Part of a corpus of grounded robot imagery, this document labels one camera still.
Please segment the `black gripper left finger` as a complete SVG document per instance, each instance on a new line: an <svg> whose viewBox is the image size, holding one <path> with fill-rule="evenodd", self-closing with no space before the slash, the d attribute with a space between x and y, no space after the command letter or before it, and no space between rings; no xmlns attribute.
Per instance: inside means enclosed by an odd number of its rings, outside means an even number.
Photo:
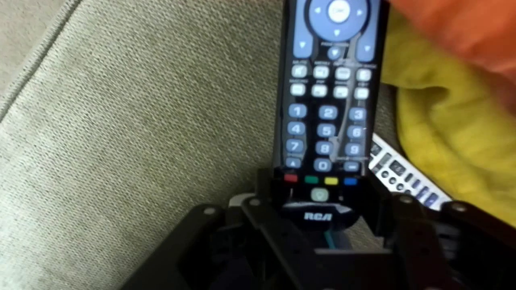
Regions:
<svg viewBox="0 0 516 290"><path fill-rule="evenodd" d="M256 192L243 203L243 214L259 232L267 250L264 271L272 285L295 290L338 290L338 271L332 259L338 250L327 221L303 221L309 205L283 203L290 187L269 169L256 172Z"/></svg>

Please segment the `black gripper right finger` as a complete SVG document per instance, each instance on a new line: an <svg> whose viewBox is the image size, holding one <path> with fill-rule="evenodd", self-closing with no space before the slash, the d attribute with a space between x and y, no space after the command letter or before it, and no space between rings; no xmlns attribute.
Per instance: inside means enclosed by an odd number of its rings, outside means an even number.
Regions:
<svg viewBox="0 0 516 290"><path fill-rule="evenodd" d="M390 193L378 181L362 182L361 213L385 255L361 274L361 290L472 290L472 280L446 258L438 230L419 201Z"/></svg>

